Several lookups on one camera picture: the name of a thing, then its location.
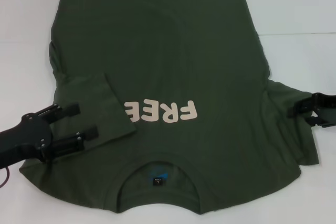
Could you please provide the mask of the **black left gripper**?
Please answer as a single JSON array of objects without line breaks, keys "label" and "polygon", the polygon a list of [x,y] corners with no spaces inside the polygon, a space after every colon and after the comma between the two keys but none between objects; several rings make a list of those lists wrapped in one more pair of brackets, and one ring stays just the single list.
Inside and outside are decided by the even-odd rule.
[{"label": "black left gripper", "polygon": [[[20,161],[36,158],[46,160],[52,133],[49,124],[65,117],[80,114],[79,104],[73,103],[63,108],[53,104],[36,114],[24,115],[18,125],[1,132],[1,168]],[[82,132],[53,141],[52,156],[65,156],[85,149],[84,142],[99,136],[96,126]]]}]

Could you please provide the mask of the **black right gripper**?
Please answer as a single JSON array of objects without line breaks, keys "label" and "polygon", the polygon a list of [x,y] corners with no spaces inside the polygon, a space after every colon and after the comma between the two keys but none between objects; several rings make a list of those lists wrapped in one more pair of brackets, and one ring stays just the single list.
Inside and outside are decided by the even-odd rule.
[{"label": "black right gripper", "polygon": [[313,93],[310,97],[294,103],[287,110],[287,117],[294,118],[298,114],[318,111],[322,118],[307,118],[307,123],[311,126],[320,126],[322,128],[335,126],[335,96],[322,93]]}]

